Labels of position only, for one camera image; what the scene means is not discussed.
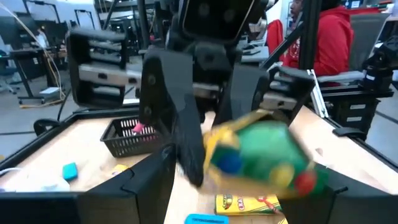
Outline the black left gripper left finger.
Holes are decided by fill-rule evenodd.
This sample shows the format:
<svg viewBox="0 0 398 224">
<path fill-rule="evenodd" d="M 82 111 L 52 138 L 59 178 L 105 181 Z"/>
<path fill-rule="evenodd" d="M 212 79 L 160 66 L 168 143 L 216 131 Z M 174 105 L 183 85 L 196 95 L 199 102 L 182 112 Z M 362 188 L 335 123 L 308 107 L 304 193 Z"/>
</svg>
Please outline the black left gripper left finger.
<svg viewBox="0 0 398 224">
<path fill-rule="evenodd" d="M 161 224 L 174 184 L 176 156 L 168 144 L 77 199 L 80 223 Z"/>
</svg>

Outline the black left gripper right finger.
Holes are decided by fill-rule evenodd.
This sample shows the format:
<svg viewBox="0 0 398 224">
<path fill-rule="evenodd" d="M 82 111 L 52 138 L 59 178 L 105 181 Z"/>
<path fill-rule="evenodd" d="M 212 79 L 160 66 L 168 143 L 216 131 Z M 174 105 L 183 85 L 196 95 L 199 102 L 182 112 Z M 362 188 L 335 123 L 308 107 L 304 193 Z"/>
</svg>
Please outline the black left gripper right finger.
<svg viewBox="0 0 398 224">
<path fill-rule="evenodd" d="M 279 202 L 289 224 L 397 223 L 397 195 L 333 170 L 323 193 Z"/>
</svg>

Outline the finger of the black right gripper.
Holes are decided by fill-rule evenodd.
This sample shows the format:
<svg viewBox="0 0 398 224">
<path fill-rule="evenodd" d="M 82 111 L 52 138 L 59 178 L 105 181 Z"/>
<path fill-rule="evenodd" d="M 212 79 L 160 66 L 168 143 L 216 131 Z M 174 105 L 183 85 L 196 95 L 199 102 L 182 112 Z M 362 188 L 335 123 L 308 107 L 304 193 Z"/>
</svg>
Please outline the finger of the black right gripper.
<svg viewBox="0 0 398 224">
<path fill-rule="evenodd" d="M 193 57 L 149 49 L 143 60 L 139 121 L 173 140 L 178 161 L 190 183 L 203 184 L 205 150 L 193 93 Z"/>
<path fill-rule="evenodd" d="M 213 124 L 238 119 L 258 109 L 268 87 L 269 74 L 266 70 L 236 63 Z"/>
</svg>

